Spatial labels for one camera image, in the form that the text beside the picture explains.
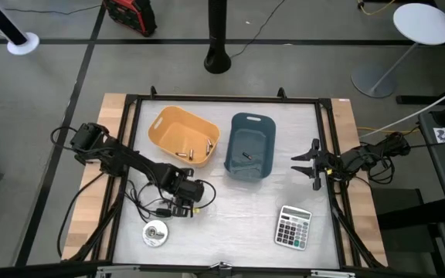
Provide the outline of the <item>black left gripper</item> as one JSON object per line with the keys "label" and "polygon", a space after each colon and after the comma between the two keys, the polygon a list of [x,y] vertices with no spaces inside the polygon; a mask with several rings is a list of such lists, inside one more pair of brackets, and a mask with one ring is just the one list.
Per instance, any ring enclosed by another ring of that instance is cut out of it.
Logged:
{"label": "black left gripper", "polygon": [[201,181],[191,180],[193,168],[177,168],[166,166],[159,182],[159,193],[172,195],[168,199],[169,207],[174,217],[193,217],[194,204],[202,199],[204,186]]}

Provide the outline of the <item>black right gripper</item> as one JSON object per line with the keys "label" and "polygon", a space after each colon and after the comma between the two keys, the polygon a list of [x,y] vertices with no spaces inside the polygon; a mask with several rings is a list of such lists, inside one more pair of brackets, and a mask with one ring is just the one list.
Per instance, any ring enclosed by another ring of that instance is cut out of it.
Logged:
{"label": "black right gripper", "polygon": [[313,160],[312,167],[292,166],[295,171],[299,171],[314,179],[312,186],[314,191],[321,188],[320,173],[325,173],[327,178],[335,181],[342,181],[342,161],[339,156],[331,154],[328,151],[319,149],[320,141],[315,138],[311,143],[311,150],[305,154],[292,157],[292,161],[310,161]]}

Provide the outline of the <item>dark teal plastic bin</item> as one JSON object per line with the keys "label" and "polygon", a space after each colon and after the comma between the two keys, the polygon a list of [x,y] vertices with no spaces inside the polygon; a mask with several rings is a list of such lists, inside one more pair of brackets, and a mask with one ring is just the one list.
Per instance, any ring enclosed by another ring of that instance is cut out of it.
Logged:
{"label": "dark teal plastic bin", "polygon": [[[276,139],[276,124],[272,118],[249,113],[237,113],[231,120],[229,143],[224,167],[228,176],[248,182],[259,182],[270,175]],[[252,160],[245,158],[246,152]]]}

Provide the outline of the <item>orange plastic bin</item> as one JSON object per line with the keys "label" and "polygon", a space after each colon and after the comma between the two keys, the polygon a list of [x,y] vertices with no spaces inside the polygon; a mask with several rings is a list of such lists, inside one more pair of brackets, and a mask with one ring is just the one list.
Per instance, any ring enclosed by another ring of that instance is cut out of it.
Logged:
{"label": "orange plastic bin", "polygon": [[[154,145],[195,168],[208,164],[220,135],[214,123],[178,106],[164,107],[148,129],[148,137]],[[206,156],[207,138],[212,142],[209,156]],[[189,160],[190,149],[194,150],[193,161]],[[179,157],[176,152],[186,153],[187,157]]]}

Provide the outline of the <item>white table mat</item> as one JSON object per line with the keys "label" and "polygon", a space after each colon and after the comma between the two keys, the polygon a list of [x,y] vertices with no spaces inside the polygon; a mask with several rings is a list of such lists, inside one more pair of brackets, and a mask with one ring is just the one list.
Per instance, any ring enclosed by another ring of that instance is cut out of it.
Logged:
{"label": "white table mat", "polygon": [[[166,224],[168,238],[157,248],[142,239],[144,222],[130,201],[125,201],[114,262],[140,265],[211,266],[219,262],[241,267],[335,269],[338,255],[328,191],[314,191],[312,180],[292,169],[291,158],[305,153],[318,137],[316,110],[311,104],[188,102],[182,108],[214,123],[221,131],[215,154],[195,170],[195,178],[209,187],[207,205],[191,218],[173,218]],[[232,117],[261,114],[276,124],[273,168],[259,182],[238,181],[224,167]],[[277,217],[283,205],[308,210],[311,230],[305,251],[274,242]]]}

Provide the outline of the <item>silver desk calculator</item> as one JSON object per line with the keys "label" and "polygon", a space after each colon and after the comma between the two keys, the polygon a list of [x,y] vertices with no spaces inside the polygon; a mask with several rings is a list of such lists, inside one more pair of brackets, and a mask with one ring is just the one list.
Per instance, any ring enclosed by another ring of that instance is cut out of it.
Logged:
{"label": "silver desk calculator", "polygon": [[302,208],[283,205],[277,218],[274,242],[299,251],[305,251],[311,230],[312,214]]}

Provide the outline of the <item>black desk foot bar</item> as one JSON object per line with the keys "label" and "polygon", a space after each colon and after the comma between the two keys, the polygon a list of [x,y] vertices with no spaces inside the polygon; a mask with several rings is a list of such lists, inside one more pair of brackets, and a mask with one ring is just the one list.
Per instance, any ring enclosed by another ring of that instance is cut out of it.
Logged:
{"label": "black desk foot bar", "polygon": [[[445,97],[445,91],[436,96],[398,95],[396,102],[404,105],[429,105],[442,97]],[[440,102],[440,105],[445,105],[445,100]]]}

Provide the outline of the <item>black pole with flared base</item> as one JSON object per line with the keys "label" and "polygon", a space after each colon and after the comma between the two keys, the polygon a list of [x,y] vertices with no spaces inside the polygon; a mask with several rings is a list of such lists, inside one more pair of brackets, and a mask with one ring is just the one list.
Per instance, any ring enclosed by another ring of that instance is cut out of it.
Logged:
{"label": "black pole with flared base", "polygon": [[227,0],[208,0],[209,50],[204,67],[209,73],[220,74],[231,67],[226,52]]}

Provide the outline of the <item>red and black tool case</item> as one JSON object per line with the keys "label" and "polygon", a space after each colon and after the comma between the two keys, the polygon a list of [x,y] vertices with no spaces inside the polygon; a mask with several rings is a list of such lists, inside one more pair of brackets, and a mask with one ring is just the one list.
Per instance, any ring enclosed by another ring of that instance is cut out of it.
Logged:
{"label": "red and black tool case", "polygon": [[157,29],[150,0],[102,0],[110,18],[129,29],[150,37]]}

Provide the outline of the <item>black metal table frame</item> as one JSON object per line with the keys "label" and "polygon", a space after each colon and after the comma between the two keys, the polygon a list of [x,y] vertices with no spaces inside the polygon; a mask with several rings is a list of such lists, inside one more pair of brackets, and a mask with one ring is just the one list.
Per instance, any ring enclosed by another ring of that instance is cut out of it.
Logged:
{"label": "black metal table frame", "polygon": [[[98,123],[105,124],[114,134],[125,142],[133,141],[135,122],[140,117],[141,102],[153,101],[202,101],[225,103],[305,103],[304,98],[286,97],[282,90],[275,97],[231,97],[231,96],[203,96],[203,95],[159,95],[152,92],[149,95],[134,95],[121,93],[107,93],[104,95]],[[358,130],[352,105],[348,99],[318,100],[322,112],[322,123],[327,146],[336,151],[345,151],[359,143]],[[366,182],[367,175],[359,172],[357,178],[349,186],[336,184],[335,193],[338,205],[348,216],[351,226],[354,227],[358,237],[372,256],[383,266],[387,266],[386,251],[375,211],[372,190]],[[113,199],[125,183],[119,178],[101,177],[98,187],[90,193],[80,196],[76,200],[75,209],[71,215],[70,227],[64,232],[65,241],[62,257],[69,259],[93,235],[98,226],[111,208]],[[116,229],[120,217],[114,216],[104,233],[97,238],[97,243],[86,261],[107,260],[113,256],[113,245],[116,242]],[[336,226],[340,233],[339,255],[343,268],[354,269],[369,268],[360,252],[347,237],[345,228]]]}

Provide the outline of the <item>white round pedestal table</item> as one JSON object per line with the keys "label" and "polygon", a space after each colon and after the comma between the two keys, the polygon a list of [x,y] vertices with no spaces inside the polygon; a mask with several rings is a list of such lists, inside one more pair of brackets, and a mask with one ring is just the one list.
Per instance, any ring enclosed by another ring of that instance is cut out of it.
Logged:
{"label": "white round pedestal table", "polygon": [[389,69],[361,66],[351,74],[353,86],[371,98],[386,98],[394,93],[396,81],[393,71],[417,47],[440,46],[445,43],[445,13],[432,5],[409,3],[394,11],[393,24],[412,45]]}

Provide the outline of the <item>black post with white base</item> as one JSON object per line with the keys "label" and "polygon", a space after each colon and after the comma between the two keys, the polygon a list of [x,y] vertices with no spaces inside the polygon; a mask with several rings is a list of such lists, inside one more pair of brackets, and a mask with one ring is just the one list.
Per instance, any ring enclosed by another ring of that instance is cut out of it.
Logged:
{"label": "black post with white base", "polygon": [[40,44],[40,39],[35,33],[21,31],[1,8],[0,35],[7,40],[7,50],[15,56],[30,54]]}

